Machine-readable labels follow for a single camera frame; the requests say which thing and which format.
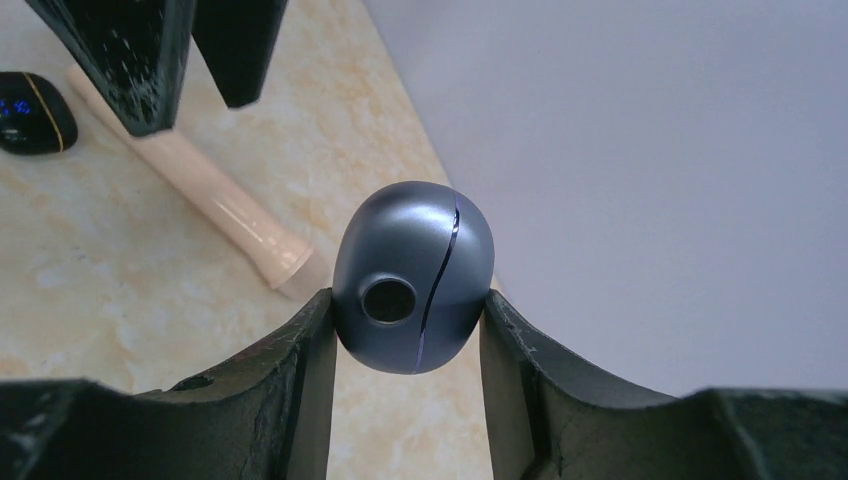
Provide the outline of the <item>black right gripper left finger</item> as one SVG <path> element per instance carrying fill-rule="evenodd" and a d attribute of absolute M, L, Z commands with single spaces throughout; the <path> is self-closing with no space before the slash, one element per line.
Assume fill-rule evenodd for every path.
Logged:
<path fill-rule="evenodd" d="M 1 385 L 5 479 L 323 479 L 337 340 L 319 291 L 285 325 L 173 388 Z"/>

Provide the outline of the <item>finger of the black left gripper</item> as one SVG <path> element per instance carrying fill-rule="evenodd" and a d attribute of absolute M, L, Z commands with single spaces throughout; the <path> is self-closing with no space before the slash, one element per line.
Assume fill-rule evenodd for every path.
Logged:
<path fill-rule="evenodd" d="M 259 99 L 287 5 L 287 0 L 196 3 L 192 36 L 228 108 Z"/>
<path fill-rule="evenodd" d="M 135 137 L 173 128 L 196 3 L 28 0 Z"/>

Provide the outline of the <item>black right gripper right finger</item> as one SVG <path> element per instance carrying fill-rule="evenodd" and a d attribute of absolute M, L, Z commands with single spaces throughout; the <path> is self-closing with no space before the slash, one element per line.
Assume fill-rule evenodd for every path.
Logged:
<path fill-rule="evenodd" d="M 847 395 L 708 388 L 676 398 L 545 335 L 497 292 L 480 364 L 497 479 L 843 479 Z"/>

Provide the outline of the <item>black earbud charging case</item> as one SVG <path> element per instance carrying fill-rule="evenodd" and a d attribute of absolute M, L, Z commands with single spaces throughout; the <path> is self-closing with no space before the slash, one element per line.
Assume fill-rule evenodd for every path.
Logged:
<path fill-rule="evenodd" d="M 14 155 L 54 154 L 73 147 L 78 127 L 64 97 L 45 78 L 1 72 L 1 149 Z"/>

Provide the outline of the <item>grey-blue oval case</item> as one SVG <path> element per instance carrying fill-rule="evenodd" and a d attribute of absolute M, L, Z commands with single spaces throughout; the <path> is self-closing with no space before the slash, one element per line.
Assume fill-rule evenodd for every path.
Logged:
<path fill-rule="evenodd" d="M 491 229 L 468 197 L 424 181 L 383 187 L 356 210 L 339 246 L 338 337 L 377 371 L 436 370 L 468 342 L 494 264 Z"/>

